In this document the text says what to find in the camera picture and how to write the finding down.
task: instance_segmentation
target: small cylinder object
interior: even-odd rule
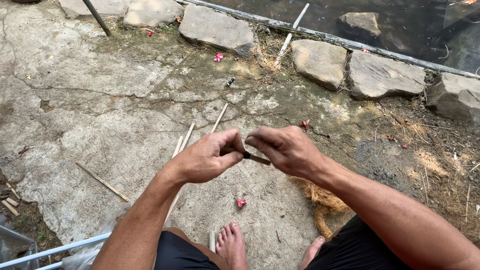
[[[235,81],[235,77],[233,77],[232,79],[230,79],[230,81],[227,83],[227,85],[230,86],[230,84],[232,84],[233,81]]]

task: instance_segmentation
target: water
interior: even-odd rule
[[[207,1],[288,23],[297,19],[308,2],[301,27],[471,73],[480,67],[480,23],[473,23],[480,21],[480,0],[471,5],[461,0]],[[348,12],[378,13],[380,38],[365,40],[346,33],[336,18]]]

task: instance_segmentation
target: plastic bag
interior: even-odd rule
[[[127,211],[132,207],[133,203],[125,203],[115,211],[115,213],[105,221],[103,226],[98,230],[94,236],[110,233],[120,220],[127,214]],[[103,247],[105,241],[84,245],[75,255],[63,258],[61,266],[65,270],[88,270],[96,258],[96,255]]]

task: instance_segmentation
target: right hand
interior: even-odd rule
[[[330,161],[296,126],[260,128],[250,132],[245,143],[264,153],[279,170],[312,179]]]

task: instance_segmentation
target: large rock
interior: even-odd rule
[[[90,0],[100,16],[117,16],[124,13],[132,0]],[[61,8],[72,19],[93,18],[80,0],[59,0]]]
[[[343,79],[347,50],[314,40],[292,42],[293,63],[297,73],[314,83],[334,91]]]
[[[423,70],[392,59],[356,50],[348,65],[348,85],[359,100],[413,96],[425,87]]]
[[[377,38],[382,33],[378,29],[377,23],[378,13],[373,12],[349,12],[336,19],[344,30],[353,35],[360,36],[364,39]]]
[[[181,16],[183,7],[172,0],[133,0],[123,23],[135,27],[162,27]]]
[[[240,57],[253,55],[255,44],[248,22],[207,7],[188,5],[179,32],[192,43],[209,45]]]
[[[428,91],[426,108],[450,119],[480,126],[480,81],[440,73]]]

